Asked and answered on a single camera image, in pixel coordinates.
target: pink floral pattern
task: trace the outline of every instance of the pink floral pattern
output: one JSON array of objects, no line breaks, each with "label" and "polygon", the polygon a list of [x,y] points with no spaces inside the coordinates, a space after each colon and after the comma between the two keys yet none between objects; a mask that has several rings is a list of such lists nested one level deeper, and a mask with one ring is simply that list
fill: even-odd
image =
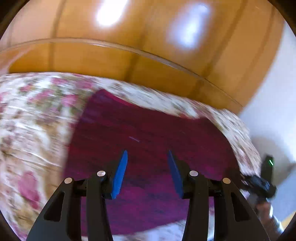
[{"label": "pink floral pattern", "polygon": [[[0,76],[0,209],[21,240],[61,182],[75,124],[88,98],[106,89],[138,106],[210,119],[227,137],[241,172],[259,174],[261,159],[242,121],[228,110],[100,77],[70,73]],[[209,238],[214,210],[209,213]],[[181,240],[185,220],[115,240]]]},{"label": "pink floral pattern", "polygon": [[32,208],[38,209],[39,193],[37,191],[37,179],[33,172],[27,171],[21,176],[18,182],[18,191],[30,202]]}]

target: wooden furniture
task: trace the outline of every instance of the wooden furniture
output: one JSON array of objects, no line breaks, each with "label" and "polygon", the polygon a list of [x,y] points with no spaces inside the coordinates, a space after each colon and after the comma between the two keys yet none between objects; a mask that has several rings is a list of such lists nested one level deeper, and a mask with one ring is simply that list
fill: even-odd
[{"label": "wooden furniture", "polygon": [[0,40],[0,71],[114,78],[238,113],[283,24],[267,0],[30,0]]}]

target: bed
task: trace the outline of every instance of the bed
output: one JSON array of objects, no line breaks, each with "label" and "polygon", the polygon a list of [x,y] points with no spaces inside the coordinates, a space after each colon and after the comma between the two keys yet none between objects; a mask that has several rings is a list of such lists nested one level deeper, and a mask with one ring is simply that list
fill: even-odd
[{"label": "bed", "polygon": [[[68,146],[88,99],[100,89],[134,105],[183,118],[208,118],[227,138],[243,174],[260,173],[248,129],[230,111],[113,79],[43,72],[0,76],[0,210],[21,240],[62,181]],[[214,210],[210,209],[209,237]],[[185,220],[114,240],[181,240]]]}]

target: purple blanket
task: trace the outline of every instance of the purple blanket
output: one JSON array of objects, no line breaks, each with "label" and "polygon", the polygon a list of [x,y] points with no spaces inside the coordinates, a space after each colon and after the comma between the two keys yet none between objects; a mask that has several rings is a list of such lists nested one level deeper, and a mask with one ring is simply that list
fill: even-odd
[{"label": "purple blanket", "polygon": [[[174,190],[168,149],[207,178],[239,174],[229,142],[208,119],[141,108],[100,90],[89,99],[78,121],[64,176],[88,178],[118,159],[124,149],[128,165],[120,194],[106,201],[112,234],[131,234],[186,219],[189,202],[179,199]],[[81,214],[82,235],[87,235],[85,200]]]}]

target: metal screw head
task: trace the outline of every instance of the metal screw head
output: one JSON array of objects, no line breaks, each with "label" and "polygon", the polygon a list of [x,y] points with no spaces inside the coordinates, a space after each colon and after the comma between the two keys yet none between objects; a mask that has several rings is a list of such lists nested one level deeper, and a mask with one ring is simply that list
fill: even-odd
[{"label": "metal screw head", "polygon": [[231,183],[230,179],[227,178],[227,177],[223,178],[222,181],[223,181],[225,184],[229,184],[229,183]]},{"label": "metal screw head", "polygon": [[69,183],[71,183],[72,182],[72,178],[70,178],[70,177],[67,177],[66,179],[65,179],[65,181],[64,181],[66,184],[69,184]]},{"label": "metal screw head", "polygon": [[105,171],[98,171],[96,174],[99,177],[103,177],[106,174],[106,172]]},{"label": "metal screw head", "polygon": [[189,175],[193,176],[193,177],[196,177],[198,175],[198,172],[197,171],[190,171]]}]

